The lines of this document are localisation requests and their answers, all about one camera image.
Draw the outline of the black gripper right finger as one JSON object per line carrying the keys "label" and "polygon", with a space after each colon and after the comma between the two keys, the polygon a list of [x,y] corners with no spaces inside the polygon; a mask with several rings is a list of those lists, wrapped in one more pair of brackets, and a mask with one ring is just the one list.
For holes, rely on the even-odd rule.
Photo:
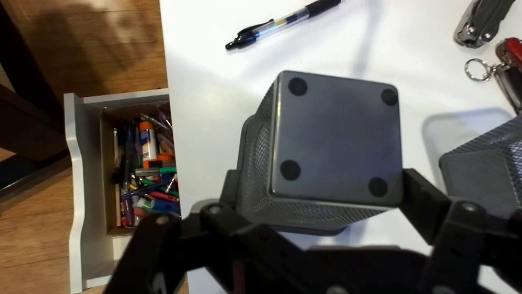
{"label": "black gripper right finger", "polygon": [[474,201],[451,199],[415,168],[403,170],[400,210],[433,246],[418,289],[425,294],[493,294],[480,284],[490,266],[513,289],[522,289],[522,222],[516,209],[496,219]]}

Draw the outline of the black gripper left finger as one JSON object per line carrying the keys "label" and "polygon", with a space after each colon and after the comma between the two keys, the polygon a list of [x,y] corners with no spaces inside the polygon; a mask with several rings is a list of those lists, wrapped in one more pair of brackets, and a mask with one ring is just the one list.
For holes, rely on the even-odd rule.
{"label": "black gripper left finger", "polygon": [[211,201],[185,219],[147,215],[103,294],[177,294],[195,269],[208,269],[229,294],[305,294],[302,255],[271,227]]}

